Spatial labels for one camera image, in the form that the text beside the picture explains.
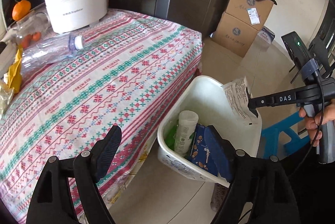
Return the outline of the person right hand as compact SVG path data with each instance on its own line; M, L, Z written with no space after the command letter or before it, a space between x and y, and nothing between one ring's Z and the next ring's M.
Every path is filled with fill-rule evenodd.
M305 128L307 129L308 135L311 139L311 143L317 132L317 126L320 124L322 113L318 113L315 117L308 117L304 108L300 108L299 116L304 118L305 120ZM335 119L335 100L332 99L330 105L325 107L324 109L324 116L322 124L326 124L329 121L333 121Z

